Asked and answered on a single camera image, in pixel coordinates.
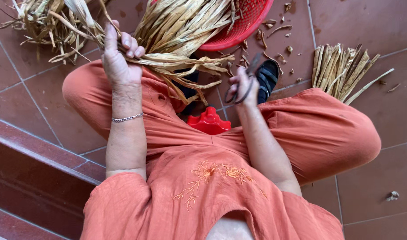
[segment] red basket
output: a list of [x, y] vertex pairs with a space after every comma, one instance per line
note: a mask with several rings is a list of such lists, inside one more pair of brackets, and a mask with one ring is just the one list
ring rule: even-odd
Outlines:
[[236, 46], [247, 39], [263, 22], [272, 6], [273, 0], [242, 0], [246, 1], [242, 11], [247, 6], [247, 11], [242, 12], [243, 18], [235, 21], [233, 29], [227, 34], [229, 26], [204, 43], [199, 49], [203, 51], [218, 51]]

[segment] silver bracelet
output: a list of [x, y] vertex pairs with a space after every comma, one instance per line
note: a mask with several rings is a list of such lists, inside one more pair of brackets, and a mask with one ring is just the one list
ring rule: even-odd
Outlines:
[[137, 114], [137, 115], [135, 115], [135, 116], [126, 117], [126, 118], [121, 118], [121, 119], [112, 118], [112, 121], [115, 122], [115, 123], [120, 123], [120, 122], [124, 122], [124, 121], [127, 121], [127, 120], [131, 120], [131, 119], [134, 119], [134, 118], [137, 118], [137, 117], [142, 117], [143, 114], [144, 114], [144, 113], [142, 112], [142, 113]]

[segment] sleeve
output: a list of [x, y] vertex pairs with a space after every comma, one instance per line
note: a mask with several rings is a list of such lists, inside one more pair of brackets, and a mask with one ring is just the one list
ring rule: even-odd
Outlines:
[[286, 212], [300, 239], [344, 239], [343, 225], [330, 212], [296, 194], [284, 191], [282, 194]]
[[107, 178], [91, 192], [85, 204], [81, 239], [135, 239], [133, 234], [143, 224], [151, 195], [149, 186], [137, 173], [123, 172]]

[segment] embroidery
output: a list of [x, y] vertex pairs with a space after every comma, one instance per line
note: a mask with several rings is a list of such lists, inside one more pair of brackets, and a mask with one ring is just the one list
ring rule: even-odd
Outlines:
[[240, 181], [241, 184], [247, 183], [247, 182], [252, 182], [258, 189], [260, 189], [260, 192], [263, 194], [265, 198], [267, 198], [267, 195], [264, 193], [264, 191], [258, 186], [257, 182], [255, 179], [251, 176], [249, 172], [247, 172], [244, 168], [239, 168], [236, 166], [231, 166], [231, 164], [215, 164], [212, 163], [210, 167], [208, 167], [208, 160], [205, 160], [203, 162], [199, 161], [198, 164], [198, 169], [197, 170], [191, 170], [193, 175], [199, 178], [197, 181], [193, 181], [188, 183], [187, 185], [192, 185], [189, 188], [185, 188], [183, 191], [181, 191], [180, 194], [175, 195], [172, 199], [184, 199], [184, 195], [189, 194], [189, 197], [187, 198], [185, 204], [186, 204], [186, 209], [189, 211], [190, 209], [193, 209], [190, 203], [193, 201], [193, 203], [196, 203], [195, 198], [198, 198], [199, 196], [195, 196], [195, 191], [198, 190], [200, 182], [203, 180], [205, 183], [208, 183], [211, 177], [214, 175], [214, 173], [218, 173], [222, 176], [223, 179], [225, 179], [224, 176], [226, 177], [231, 177], [236, 179], [237, 181]]

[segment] leg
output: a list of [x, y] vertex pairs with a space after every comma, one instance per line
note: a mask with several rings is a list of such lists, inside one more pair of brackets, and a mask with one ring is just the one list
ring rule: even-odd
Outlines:
[[[168, 96], [167, 86], [143, 69], [142, 107], [147, 136], [147, 156], [163, 153], [172, 146], [210, 145], [210, 136], [191, 128], [177, 117], [185, 105]], [[112, 117], [112, 89], [101, 60], [70, 73], [63, 83], [66, 101], [102, 137], [108, 139]]]
[[[381, 141], [371, 120], [318, 88], [259, 108], [301, 185], [361, 166], [380, 152]], [[242, 128], [218, 138], [217, 144], [247, 158]]]

